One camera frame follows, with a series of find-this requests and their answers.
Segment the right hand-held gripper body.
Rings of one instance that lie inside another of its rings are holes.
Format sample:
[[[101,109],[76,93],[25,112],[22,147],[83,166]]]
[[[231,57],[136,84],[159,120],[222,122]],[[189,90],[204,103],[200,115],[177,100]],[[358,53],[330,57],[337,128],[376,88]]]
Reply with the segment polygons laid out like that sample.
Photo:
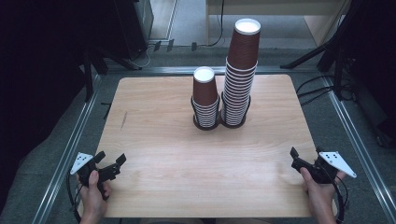
[[[302,167],[306,168],[318,184],[331,184],[339,171],[353,178],[357,177],[338,151],[321,152],[313,164],[300,157],[295,158],[291,167],[296,171],[300,171]]]

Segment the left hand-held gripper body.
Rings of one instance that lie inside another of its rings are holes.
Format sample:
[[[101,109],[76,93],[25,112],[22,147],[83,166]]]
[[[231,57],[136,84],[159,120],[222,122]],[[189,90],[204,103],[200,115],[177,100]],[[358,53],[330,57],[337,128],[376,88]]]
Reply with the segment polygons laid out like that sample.
[[[70,174],[78,174],[78,180],[84,186],[89,185],[89,176],[92,171],[97,171],[99,173],[99,181],[97,184],[97,188],[102,193],[102,197],[104,200],[107,199],[106,191],[104,190],[103,183],[107,180],[113,180],[120,173],[120,166],[114,162],[105,168],[97,168],[96,164],[93,160],[93,155],[89,155],[86,153],[79,152],[72,168],[70,170]]]

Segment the tall stack of brown cups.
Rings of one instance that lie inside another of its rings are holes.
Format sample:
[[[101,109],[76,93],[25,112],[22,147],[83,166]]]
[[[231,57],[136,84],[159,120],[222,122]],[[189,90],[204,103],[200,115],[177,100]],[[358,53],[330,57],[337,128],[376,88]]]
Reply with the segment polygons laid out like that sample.
[[[234,24],[228,55],[221,119],[224,125],[239,127],[246,119],[260,43],[261,24],[253,19],[240,19]]]

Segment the person's right hand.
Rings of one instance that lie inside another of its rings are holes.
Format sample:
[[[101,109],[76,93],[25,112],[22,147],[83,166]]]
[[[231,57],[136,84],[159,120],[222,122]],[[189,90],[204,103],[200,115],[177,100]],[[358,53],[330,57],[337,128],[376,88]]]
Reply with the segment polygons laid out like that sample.
[[[306,168],[300,169],[304,179],[304,191],[308,195],[308,207],[317,220],[333,217],[332,198],[335,187],[330,184],[318,184]]]

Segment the person's left hand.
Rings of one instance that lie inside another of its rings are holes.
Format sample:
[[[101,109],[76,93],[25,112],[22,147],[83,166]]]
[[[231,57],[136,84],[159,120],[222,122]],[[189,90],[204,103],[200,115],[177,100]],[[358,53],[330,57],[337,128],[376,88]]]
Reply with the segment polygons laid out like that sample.
[[[99,173],[97,171],[92,171],[89,176],[89,185],[84,186],[78,184],[80,188],[80,198],[83,203],[83,216],[96,216],[104,217],[107,210],[107,202],[103,199],[102,193],[97,188],[99,181]]]

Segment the black tape strip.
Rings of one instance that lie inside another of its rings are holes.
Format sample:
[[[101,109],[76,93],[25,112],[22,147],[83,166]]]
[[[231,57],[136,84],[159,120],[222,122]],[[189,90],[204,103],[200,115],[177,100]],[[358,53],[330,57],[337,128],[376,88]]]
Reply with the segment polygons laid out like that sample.
[[[105,113],[105,115],[104,115],[104,117],[103,117],[103,119],[106,120],[107,117],[108,117],[108,114],[109,114],[109,112],[110,112],[112,103],[101,103],[101,105],[105,105],[105,106],[106,106],[106,113]]]

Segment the black metal stand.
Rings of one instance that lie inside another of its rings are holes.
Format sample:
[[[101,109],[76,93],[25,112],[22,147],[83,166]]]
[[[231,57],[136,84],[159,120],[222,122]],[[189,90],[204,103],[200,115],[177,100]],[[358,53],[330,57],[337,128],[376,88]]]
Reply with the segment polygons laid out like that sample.
[[[132,62],[127,62],[126,60],[118,57],[107,50],[96,46],[87,46],[83,53],[83,67],[85,75],[85,87],[86,87],[86,97],[85,101],[88,102],[93,97],[93,78],[92,69],[100,75],[106,75],[108,72],[108,67],[105,62],[105,58],[108,58],[115,63],[121,65],[128,70],[141,70],[142,67],[139,65],[133,65]]]

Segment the short stack of brown cups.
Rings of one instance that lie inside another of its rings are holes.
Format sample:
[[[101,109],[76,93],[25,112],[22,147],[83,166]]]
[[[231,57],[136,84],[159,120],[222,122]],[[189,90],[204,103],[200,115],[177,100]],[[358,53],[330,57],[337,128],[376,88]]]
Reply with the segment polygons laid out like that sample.
[[[214,70],[208,66],[193,72],[191,106],[197,127],[210,130],[218,124],[219,94]]]

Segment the black tripod stand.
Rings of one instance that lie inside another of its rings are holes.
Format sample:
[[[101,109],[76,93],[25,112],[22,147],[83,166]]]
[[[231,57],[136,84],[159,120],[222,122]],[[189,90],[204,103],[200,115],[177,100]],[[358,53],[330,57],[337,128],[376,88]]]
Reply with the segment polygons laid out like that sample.
[[[333,92],[338,97],[343,71],[349,68],[375,99],[396,102],[396,0],[352,0],[327,42],[282,67],[292,69],[317,55],[319,71],[335,66]]]

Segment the black cabinet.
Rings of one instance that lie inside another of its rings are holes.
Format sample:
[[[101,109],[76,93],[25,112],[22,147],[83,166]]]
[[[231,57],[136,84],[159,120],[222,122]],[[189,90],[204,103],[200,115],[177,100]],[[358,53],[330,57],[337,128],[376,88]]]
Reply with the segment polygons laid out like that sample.
[[[128,57],[148,48],[154,15],[150,0],[113,0]]]

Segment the aluminium frame rail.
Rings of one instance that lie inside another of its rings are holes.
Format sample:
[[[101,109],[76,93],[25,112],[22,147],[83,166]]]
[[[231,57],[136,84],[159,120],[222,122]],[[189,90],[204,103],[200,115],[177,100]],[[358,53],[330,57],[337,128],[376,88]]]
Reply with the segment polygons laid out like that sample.
[[[144,67],[137,70],[129,70],[124,67],[113,67],[109,68],[107,73],[109,75],[120,75],[126,77],[176,77],[176,76],[190,76],[197,69],[197,66],[168,66],[168,67]],[[281,68],[279,65],[276,66],[258,66],[256,68],[257,75],[266,74],[294,74],[294,73],[317,73],[316,67],[303,66],[292,69]]]
[[[353,101],[341,101],[331,92],[329,98],[351,148],[343,157],[358,174],[346,182],[350,224],[396,224],[396,148],[379,144],[374,128]]]
[[[45,194],[38,206],[32,224],[45,224],[51,208],[56,200],[64,179],[69,176],[69,168],[78,146],[79,139],[85,129],[89,115],[97,98],[97,90],[102,78],[99,75],[93,77],[93,94],[91,99],[84,104],[74,126],[73,132],[67,141],[62,157],[59,159],[54,174],[46,188]]]

